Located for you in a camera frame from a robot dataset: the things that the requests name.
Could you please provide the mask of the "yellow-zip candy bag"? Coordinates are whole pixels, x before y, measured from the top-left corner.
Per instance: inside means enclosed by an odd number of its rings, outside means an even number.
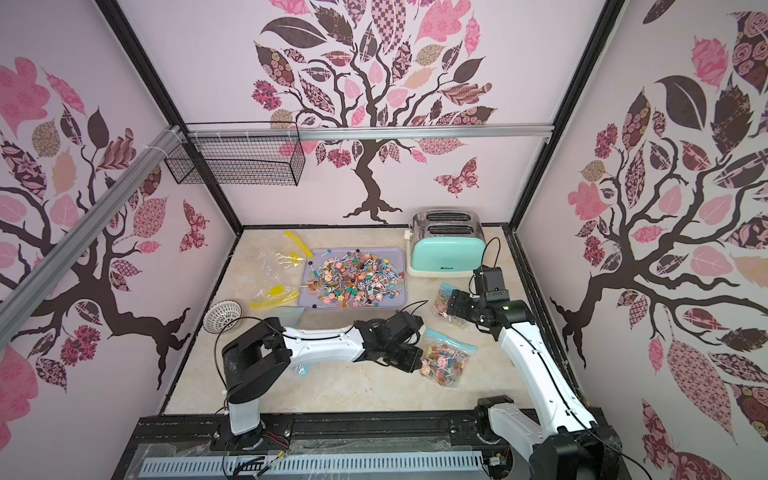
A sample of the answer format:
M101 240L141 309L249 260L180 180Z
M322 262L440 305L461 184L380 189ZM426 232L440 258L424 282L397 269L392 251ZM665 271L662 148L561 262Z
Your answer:
M248 303L253 310L264 310L296 300L300 293L297 288L282 284L268 285L261 289Z
M293 231L286 230L278 245L265 248L257 255L257 265L266 274L298 271L314 259L311 249Z

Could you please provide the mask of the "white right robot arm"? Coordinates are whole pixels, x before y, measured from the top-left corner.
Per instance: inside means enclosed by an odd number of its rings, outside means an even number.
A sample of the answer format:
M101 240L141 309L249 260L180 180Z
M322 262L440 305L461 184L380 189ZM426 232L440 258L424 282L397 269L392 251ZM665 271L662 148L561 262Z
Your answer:
M506 397L478 402L485 430L506 441L532 479L618 479L622 445L579 400L545 346L535 316L512 300L499 267L473 272L475 292L453 290L447 314L491 335L518 370L536 412L531 419Z

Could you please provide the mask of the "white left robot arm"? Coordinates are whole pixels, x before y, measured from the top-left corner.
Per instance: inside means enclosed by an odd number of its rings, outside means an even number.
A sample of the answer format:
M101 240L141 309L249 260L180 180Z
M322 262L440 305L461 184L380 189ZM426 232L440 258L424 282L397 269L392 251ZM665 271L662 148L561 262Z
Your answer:
M219 371L234 436L262 429L259 400L289 368L323 362L374 362L405 373L421 368L423 319L400 310L340 329L299 330L277 317L259 320L225 345Z

